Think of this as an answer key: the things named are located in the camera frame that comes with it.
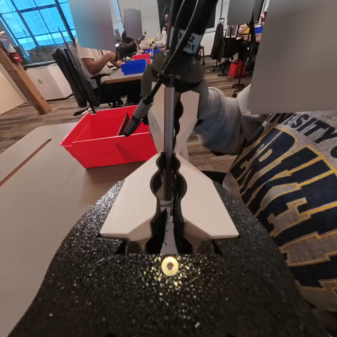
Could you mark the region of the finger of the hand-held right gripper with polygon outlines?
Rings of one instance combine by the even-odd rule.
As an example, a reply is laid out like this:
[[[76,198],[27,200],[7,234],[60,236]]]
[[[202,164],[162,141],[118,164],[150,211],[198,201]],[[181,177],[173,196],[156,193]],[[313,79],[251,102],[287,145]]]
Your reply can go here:
[[[157,152],[164,151],[164,90],[162,84],[154,96],[153,105],[148,112],[149,130]]]
[[[179,118],[179,131],[176,135],[174,152],[185,160],[189,160],[187,140],[197,123],[197,112],[199,106],[199,93],[188,91],[180,96],[183,107],[182,116]]]

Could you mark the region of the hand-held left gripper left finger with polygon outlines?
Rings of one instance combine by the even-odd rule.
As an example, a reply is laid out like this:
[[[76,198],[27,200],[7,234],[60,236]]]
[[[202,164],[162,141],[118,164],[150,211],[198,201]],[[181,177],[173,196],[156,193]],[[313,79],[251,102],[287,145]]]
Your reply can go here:
[[[161,252],[166,209],[157,192],[162,186],[164,164],[164,153],[157,153],[124,179],[100,229],[101,237],[135,242],[145,253]]]

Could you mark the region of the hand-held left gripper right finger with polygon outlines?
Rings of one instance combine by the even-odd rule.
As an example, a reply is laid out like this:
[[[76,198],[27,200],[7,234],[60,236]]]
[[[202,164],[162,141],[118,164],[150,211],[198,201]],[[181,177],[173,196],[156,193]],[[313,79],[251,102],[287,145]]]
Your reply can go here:
[[[239,232],[214,182],[179,154],[172,158],[174,239],[178,253],[197,253],[203,242]]]

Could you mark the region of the silver adapter dongle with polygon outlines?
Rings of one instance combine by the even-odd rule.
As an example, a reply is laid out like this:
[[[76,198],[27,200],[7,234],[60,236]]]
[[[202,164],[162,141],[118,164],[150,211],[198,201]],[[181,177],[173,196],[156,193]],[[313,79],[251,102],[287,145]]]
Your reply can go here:
[[[148,125],[148,112],[153,105],[153,99],[143,98],[139,102],[136,110],[134,111],[131,119],[124,129],[124,137],[132,135],[141,123]]]

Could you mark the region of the red plastic bin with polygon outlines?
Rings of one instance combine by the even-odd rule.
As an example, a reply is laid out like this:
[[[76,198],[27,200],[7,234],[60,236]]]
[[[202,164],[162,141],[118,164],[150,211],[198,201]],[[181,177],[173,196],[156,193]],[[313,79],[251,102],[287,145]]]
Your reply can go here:
[[[148,125],[141,125],[129,137],[118,137],[126,113],[131,116],[136,105],[87,113],[60,145],[84,168],[144,162],[157,153]]]

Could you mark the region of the person's right forearm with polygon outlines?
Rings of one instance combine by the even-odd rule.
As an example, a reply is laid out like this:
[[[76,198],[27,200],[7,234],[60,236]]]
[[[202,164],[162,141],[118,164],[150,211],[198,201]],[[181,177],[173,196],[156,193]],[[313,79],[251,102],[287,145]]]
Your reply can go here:
[[[266,115],[253,115],[247,108],[250,88],[248,85],[236,98],[226,97],[205,80],[192,89],[199,93],[198,121],[193,133],[202,146],[223,155],[242,152],[266,120]]]

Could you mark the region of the dark bin divider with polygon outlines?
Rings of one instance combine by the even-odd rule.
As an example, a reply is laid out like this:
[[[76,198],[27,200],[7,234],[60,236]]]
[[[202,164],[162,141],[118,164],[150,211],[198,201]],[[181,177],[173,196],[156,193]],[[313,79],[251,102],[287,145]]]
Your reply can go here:
[[[124,120],[120,126],[120,129],[118,131],[118,134],[117,136],[120,137],[120,136],[123,136],[124,135],[124,132],[125,132],[125,128],[127,127],[128,123],[129,123],[129,115],[126,113],[125,117],[124,117]]]

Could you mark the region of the dark hanging cloth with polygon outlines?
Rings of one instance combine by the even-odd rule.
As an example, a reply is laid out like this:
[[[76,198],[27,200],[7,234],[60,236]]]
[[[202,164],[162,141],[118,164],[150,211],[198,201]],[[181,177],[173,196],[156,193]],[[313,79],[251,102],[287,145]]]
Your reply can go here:
[[[210,58],[212,60],[216,60],[217,63],[220,64],[224,54],[224,49],[225,49],[224,27],[223,24],[220,22],[218,23],[216,28]]]

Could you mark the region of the blue plastic bin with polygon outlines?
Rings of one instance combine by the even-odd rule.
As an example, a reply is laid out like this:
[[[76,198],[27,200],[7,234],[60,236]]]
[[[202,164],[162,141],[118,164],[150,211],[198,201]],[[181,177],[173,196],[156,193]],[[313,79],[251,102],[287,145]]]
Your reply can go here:
[[[146,59],[127,61],[121,65],[121,71],[124,75],[133,75],[143,73],[147,65]]]

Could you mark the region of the red bag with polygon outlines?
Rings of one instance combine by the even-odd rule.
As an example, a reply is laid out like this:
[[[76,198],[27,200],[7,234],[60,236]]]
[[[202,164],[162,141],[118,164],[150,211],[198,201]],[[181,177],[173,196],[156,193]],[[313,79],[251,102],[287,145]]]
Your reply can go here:
[[[228,76],[230,76],[231,78],[246,77],[247,71],[245,68],[245,63],[240,59],[231,62]]]

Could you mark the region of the wooden desk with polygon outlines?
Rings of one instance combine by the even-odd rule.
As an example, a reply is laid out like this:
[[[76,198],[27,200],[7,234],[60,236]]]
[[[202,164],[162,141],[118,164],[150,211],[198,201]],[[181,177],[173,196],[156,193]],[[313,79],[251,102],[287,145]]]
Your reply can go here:
[[[121,83],[121,82],[132,82],[137,81],[142,78],[144,72],[135,74],[124,74],[121,68],[116,69],[109,76],[102,77],[102,81],[107,84]]]

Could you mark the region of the person's printed grey sweatshirt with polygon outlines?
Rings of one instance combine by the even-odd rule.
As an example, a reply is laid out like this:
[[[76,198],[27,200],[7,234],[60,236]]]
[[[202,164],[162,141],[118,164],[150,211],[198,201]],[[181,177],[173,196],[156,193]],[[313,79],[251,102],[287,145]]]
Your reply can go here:
[[[264,226],[305,300],[336,312],[336,111],[273,114],[224,179]]]

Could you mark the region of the black office chair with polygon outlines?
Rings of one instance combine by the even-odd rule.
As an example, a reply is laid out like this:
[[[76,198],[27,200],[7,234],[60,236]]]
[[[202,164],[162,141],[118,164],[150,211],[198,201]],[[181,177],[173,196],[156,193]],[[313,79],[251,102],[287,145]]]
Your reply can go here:
[[[99,107],[101,104],[108,104],[112,108],[124,105],[121,96],[115,91],[108,92],[108,85],[101,82],[102,78],[108,76],[107,73],[91,76],[90,79],[97,85],[96,89],[92,87],[82,71],[77,52],[72,46],[69,49],[57,48],[52,56],[68,81],[80,108],[91,108],[95,114],[95,107]]]

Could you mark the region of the red fire extinguisher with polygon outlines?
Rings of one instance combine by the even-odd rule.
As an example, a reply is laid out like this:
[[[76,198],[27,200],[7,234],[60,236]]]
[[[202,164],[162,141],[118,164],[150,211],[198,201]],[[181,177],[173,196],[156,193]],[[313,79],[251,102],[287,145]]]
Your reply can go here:
[[[0,44],[2,49],[7,53],[13,63],[21,64],[23,62],[22,58],[19,56],[15,48],[7,39],[5,31],[0,32]]]

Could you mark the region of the wooden post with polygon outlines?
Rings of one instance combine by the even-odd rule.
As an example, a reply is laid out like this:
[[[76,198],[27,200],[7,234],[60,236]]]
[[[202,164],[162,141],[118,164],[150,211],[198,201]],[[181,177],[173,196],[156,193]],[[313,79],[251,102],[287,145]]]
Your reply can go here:
[[[0,49],[0,62],[17,84],[17,86],[20,88],[29,104],[37,110],[39,115],[46,115],[52,112],[51,106],[41,95],[40,91],[32,82],[23,66],[20,63],[15,63],[12,61],[9,53],[5,50],[2,44]]]

